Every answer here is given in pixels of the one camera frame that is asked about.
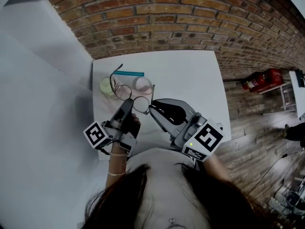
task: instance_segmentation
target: eyeglasses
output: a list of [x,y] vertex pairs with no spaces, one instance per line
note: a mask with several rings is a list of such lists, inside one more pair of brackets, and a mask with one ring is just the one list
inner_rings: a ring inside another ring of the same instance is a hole
[[[121,64],[116,70],[114,70],[112,72],[112,74],[110,75],[109,77],[109,81],[110,81],[110,86],[111,86],[111,89],[112,89],[112,92],[119,98],[121,99],[122,101],[125,101],[126,99],[128,98],[131,98],[132,96],[132,89],[130,86],[128,85],[120,85],[119,83],[117,83],[115,81],[115,78],[112,77],[113,74],[118,71],[121,67],[123,66],[123,64]],[[154,92],[154,85],[152,85],[152,100],[153,100],[153,92]],[[138,97],[135,97],[134,100],[133,100],[133,108],[142,113],[142,114],[145,114],[145,115],[148,115],[149,114],[149,100],[144,97],[144,96],[138,96]]]

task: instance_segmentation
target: white shirt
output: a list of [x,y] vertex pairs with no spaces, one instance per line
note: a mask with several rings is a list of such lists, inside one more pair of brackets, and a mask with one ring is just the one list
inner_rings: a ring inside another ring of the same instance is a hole
[[128,160],[127,170],[130,171],[142,164],[151,167],[147,172],[142,205],[135,221],[136,229],[211,228],[207,212],[177,163],[194,167],[189,157],[160,148],[147,150]]

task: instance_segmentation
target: brick wall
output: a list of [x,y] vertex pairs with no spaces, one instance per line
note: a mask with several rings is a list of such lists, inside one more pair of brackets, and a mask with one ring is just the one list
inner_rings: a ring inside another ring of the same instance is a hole
[[224,79],[305,70],[305,20],[290,0],[49,1],[94,59],[213,50]]

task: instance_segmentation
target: red fire extinguisher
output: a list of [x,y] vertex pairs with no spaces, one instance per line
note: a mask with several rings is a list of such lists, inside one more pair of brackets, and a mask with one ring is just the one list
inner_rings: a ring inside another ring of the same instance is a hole
[[261,72],[254,72],[252,75],[242,80],[242,86],[245,90],[252,89],[256,86],[264,84],[266,79],[267,75]]

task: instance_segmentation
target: hand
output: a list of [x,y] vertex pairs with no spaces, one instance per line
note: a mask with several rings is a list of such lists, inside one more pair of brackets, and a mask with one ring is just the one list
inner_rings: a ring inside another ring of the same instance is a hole
[[139,120],[139,118],[137,117],[136,114],[132,114],[132,117],[133,117],[133,120],[134,120],[135,122],[137,122],[139,125],[141,125],[141,122],[140,122],[140,120]]

